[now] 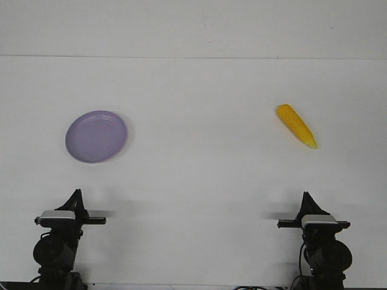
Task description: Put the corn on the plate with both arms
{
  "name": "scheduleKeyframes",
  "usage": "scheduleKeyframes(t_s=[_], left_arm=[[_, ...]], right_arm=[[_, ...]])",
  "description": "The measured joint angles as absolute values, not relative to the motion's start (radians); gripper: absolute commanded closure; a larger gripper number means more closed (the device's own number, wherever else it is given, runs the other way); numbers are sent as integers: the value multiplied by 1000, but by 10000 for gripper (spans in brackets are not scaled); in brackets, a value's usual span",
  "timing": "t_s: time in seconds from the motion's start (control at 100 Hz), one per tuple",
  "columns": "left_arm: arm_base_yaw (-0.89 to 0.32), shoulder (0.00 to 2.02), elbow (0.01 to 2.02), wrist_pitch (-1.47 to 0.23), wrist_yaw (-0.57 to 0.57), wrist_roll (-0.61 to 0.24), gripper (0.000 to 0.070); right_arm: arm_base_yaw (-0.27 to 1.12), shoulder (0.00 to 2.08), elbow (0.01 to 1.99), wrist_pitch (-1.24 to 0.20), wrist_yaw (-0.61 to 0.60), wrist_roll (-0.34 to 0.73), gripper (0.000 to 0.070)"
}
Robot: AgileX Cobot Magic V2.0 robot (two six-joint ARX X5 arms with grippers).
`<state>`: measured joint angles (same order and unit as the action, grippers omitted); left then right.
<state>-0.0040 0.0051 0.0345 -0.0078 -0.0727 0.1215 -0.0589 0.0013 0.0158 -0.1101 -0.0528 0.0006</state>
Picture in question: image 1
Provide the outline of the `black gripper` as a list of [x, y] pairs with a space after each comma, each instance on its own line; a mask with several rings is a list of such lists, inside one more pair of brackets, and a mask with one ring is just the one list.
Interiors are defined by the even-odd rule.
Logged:
[[351, 226], [348, 221], [338, 221], [337, 225], [312, 225], [306, 229], [301, 228], [301, 219], [306, 214], [330, 215], [329, 212], [321, 209], [309, 192], [303, 192], [301, 207], [296, 219], [279, 219], [277, 222], [278, 228], [299, 228], [302, 230], [302, 238], [306, 244], [322, 244], [335, 239], [336, 233], [346, 230]]
[[83, 204], [82, 191], [80, 188], [75, 189], [74, 193], [62, 206], [63, 210], [74, 210], [76, 221], [63, 224], [59, 227], [50, 228], [53, 234], [60, 236], [65, 241], [79, 240], [82, 235], [82, 227], [84, 225], [105, 225], [106, 217], [91, 217]]

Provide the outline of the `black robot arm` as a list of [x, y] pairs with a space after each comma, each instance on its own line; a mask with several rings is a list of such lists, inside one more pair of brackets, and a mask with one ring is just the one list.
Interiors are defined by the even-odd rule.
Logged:
[[352, 265], [350, 249], [336, 239], [336, 234], [350, 227], [348, 221], [338, 221], [321, 209], [309, 192], [303, 192], [301, 207], [294, 219], [278, 220], [278, 228], [302, 230], [302, 245], [298, 264], [304, 259], [310, 275], [302, 272], [294, 278], [291, 289], [343, 289], [345, 271]]
[[91, 217], [85, 208], [81, 189], [54, 210], [46, 210], [34, 219], [48, 228], [34, 246], [33, 258], [40, 265], [37, 289], [88, 289], [79, 272], [74, 271], [84, 225], [104, 225], [105, 217]]

